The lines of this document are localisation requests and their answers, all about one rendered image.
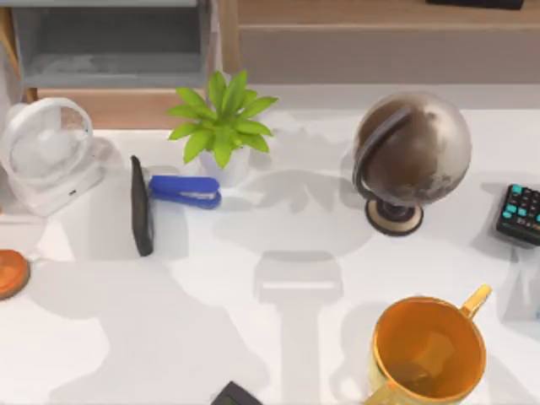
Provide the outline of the blue stapler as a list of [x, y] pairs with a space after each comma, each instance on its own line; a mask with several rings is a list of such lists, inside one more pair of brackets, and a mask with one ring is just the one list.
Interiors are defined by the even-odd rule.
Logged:
[[222, 199], [219, 182], [207, 176], [153, 175], [148, 189], [155, 199], [205, 209], [216, 208]]

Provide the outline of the green potted plant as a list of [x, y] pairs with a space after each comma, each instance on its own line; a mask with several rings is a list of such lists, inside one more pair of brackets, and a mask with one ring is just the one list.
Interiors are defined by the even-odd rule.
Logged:
[[183, 119], [171, 130], [170, 141], [184, 140], [182, 163], [200, 164], [204, 174], [221, 186], [235, 186], [248, 175], [251, 153], [269, 152], [267, 139], [273, 131], [259, 116], [278, 102], [278, 97], [260, 95], [247, 85], [247, 71], [226, 78], [213, 72], [206, 94], [179, 87], [180, 99], [167, 114]]

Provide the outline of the brown globe on stand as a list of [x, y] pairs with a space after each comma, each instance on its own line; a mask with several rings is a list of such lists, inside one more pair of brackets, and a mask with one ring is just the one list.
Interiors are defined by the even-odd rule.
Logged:
[[415, 232], [424, 207], [452, 193], [472, 159], [472, 136], [450, 101], [390, 94], [364, 114], [354, 140], [352, 183], [369, 223], [389, 236]]

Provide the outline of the pale wooden drawer front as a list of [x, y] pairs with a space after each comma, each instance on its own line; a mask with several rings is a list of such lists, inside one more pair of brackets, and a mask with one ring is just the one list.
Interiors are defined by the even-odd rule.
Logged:
[[83, 107], [96, 129], [172, 129], [186, 121], [168, 110], [181, 99], [174, 89], [28, 89], [29, 100], [66, 97]]

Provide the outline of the wooden cupboard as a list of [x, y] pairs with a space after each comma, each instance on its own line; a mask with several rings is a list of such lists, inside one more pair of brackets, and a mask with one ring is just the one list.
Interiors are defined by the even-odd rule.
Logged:
[[422, 90], [469, 109], [540, 109], [540, 0], [214, 0], [225, 72], [288, 108]]

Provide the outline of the small black device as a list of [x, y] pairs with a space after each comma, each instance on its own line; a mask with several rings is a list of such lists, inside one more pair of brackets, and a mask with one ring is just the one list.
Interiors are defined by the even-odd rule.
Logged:
[[243, 387], [230, 381], [210, 402], [210, 405], [263, 405]]

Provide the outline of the gold trophy cup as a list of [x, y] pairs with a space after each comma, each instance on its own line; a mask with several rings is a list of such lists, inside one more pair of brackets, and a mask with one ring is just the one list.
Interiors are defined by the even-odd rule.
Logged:
[[483, 284], [461, 306], [429, 296], [388, 306], [373, 331], [362, 405], [462, 405], [486, 368], [473, 318], [491, 293]]

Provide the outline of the white desk fan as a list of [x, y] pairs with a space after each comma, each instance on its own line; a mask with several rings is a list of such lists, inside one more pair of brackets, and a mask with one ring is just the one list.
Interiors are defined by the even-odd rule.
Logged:
[[0, 164], [12, 193], [32, 214], [47, 217], [102, 181], [93, 131], [89, 114], [68, 98], [8, 109], [0, 132]]

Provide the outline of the black calculator with teal keys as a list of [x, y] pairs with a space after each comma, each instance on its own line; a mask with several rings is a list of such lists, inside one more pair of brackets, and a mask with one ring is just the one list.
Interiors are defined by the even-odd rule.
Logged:
[[496, 219], [500, 234], [540, 246], [540, 189], [510, 184]]

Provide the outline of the round wooden coaster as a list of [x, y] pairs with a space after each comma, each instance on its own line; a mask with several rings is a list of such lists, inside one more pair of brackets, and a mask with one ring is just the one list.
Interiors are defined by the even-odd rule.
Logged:
[[0, 300], [18, 294], [30, 279], [30, 265], [18, 251], [0, 250]]

